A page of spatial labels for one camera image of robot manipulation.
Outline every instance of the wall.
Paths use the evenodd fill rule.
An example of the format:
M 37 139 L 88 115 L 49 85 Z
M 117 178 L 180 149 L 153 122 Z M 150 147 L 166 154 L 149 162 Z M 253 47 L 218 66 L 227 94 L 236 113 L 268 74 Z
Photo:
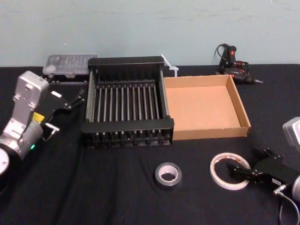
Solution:
M 236 45 L 249 63 L 299 63 L 299 0 L 0 0 L 0 66 L 42 66 L 51 53 L 163 53 L 216 64 Z

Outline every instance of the black fabric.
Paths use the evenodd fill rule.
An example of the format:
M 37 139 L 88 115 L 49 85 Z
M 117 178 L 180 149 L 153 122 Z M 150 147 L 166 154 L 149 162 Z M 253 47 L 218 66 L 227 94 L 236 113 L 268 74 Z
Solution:
M 79 131 L 84 109 L 58 116 L 53 123 L 60 132 L 29 153 L 9 197 L 0 199 L 0 224 L 277 224 L 279 200 L 272 189 L 249 184 L 240 191 L 225 190 L 209 172 L 210 161 L 222 152 L 239 154 L 253 166 L 254 146 L 270 147 L 284 155 L 286 165 L 300 170 L 300 153 L 288 146 L 282 130 L 300 116 L 300 65 L 250 69 L 264 83 L 237 87 L 252 125 L 247 138 L 86 150 Z M 16 79 L 26 70 L 42 74 L 41 67 L 0 68 L 0 129 L 11 114 Z M 179 75 L 215 71 L 214 66 L 182 66 Z M 82 87 L 87 88 L 52 84 L 51 90 L 71 100 Z M 154 171 L 163 162 L 181 168 L 180 188 L 166 192 L 156 186 Z M 231 179 L 225 165 L 218 166 L 218 173 Z M 283 213 L 290 215 L 293 210 Z

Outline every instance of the duct tape roll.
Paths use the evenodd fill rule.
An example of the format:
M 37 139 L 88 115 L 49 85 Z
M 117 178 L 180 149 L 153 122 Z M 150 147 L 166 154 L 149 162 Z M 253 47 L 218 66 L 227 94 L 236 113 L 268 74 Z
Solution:
M 166 180 L 164 174 L 170 174 L 172 179 Z M 181 169 L 174 163 L 162 163 L 155 170 L 155 180 L 162 189 L 174 189 L 182 178 Z
M 241 183 L 238 183 L 238 184 L 230 184 L 230 183 L 227 183 L 223 180 L 221 180 L 217 174 L 216 174 L 216 171 L 215 171 L 215 164 L 218 163 L 219 161 L 221 161 L 222 159 L 232 159 L 234 161 L 237 161 L 238 163 L 242 164 L 243 167 L 247 168 L 247 169 L 251 169 L 249 163 L 244 159 L 242 158 L 241 156 L 237 155 L 237 154 L 233 154 L 233 153 L 229 153 L 229 152 L 225 152 L 225 153 L 221 153 L 221 154 L 218 154 L 216 155 L 211 163 L 210 163 L 210 174 L 211 174 L 211 177 L 213 178 L 213 180 L 221 187 L 225 188 L 225 189 L 228 189 L 228 190 L 233 190 L 233 191 L 236 191 L 236 190 L 240 190 L 240 189 L 243 189 L 245 186 L 247 186 L 247 184 L 249 183 L 248 180 L 244 180 L 243 182 Z

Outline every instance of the dish rack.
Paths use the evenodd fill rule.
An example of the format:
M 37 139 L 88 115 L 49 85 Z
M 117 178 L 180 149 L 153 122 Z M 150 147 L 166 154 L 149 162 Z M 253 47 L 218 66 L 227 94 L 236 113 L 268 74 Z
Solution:
M 93 58 L 85 123 L 88 145 L 98 147 L 172 144 L 174 120 L 168 112 L 164 59 Z

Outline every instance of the brown cardboard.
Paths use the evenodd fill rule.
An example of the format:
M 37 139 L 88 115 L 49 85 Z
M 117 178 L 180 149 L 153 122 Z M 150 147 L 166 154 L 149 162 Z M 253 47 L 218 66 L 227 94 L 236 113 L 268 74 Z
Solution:
M 166 77 L 173 140 L 247 136 L 251 125 L 229 75 Z

